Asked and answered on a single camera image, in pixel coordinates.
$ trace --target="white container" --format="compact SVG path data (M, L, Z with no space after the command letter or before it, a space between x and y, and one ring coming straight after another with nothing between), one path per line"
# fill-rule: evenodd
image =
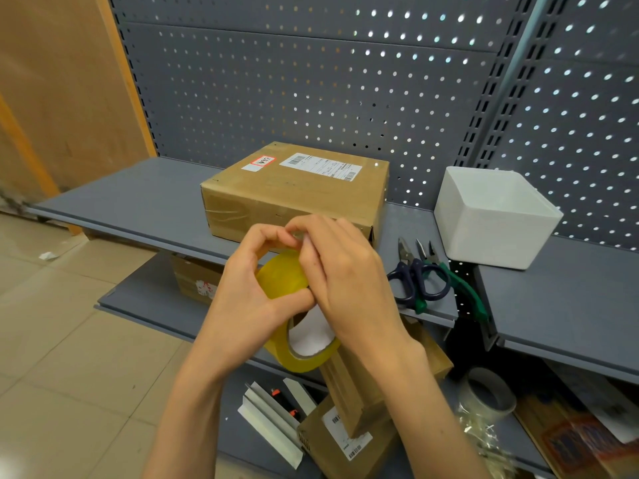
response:
M514 171L448 167L435 206L454 260L527 269L563 217Z

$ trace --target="crumpled clear plastic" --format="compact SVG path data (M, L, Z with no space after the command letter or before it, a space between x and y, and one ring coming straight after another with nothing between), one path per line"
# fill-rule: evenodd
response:
M466 410L461 403L457 409L459 425L484 458L493 479L513 479L517 469L513 456L499 447L495 425L483 417Z

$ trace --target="tile floor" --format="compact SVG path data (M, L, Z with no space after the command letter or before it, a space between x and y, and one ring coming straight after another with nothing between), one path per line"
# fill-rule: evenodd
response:
M152 256L0 214L0 479L140 476L190 344L93 305Z

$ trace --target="clear tape roll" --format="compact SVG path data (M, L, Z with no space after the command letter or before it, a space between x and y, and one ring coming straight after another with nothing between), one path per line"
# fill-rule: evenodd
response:
M477 381L495 397L499 408L494 408L477 396L470 381ZM510 414L517 406L517 398L506 382L486 368L473 368L459 386L459 404L467 412L483 417L488 423L496 423Z
M267 297L276 299L308 286L299 256L294 250L284 251L258 271L256 279ZM306 373L329 359L339 340L315 306L296 326L292 319L279 326L264 347L287 370Z

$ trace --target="cardboard box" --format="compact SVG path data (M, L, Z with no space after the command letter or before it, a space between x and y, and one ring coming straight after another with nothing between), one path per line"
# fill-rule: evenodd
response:
M205 304L211 304L224 272L223 265L177 255L171 256L171 265L182 294Z
M426 349L435 378L438 381L443 379L452 368L451 360L421 323L408 324L405 321L404 325L411 337ZM340 346L319 370L350 437L358 437L374 423L390 420L377 383L346 347Z
M515 416L558 479L639 477L639 439L619 442L543 365L513 376Z
M297 428L306 451L328 479L374 478L399 443L392 420L373 424L349 439L330 396Z
M217 237L239 242L253 224L286 225L319 213L347 218L374 245L387 184L387 161L273 142L201 189Z

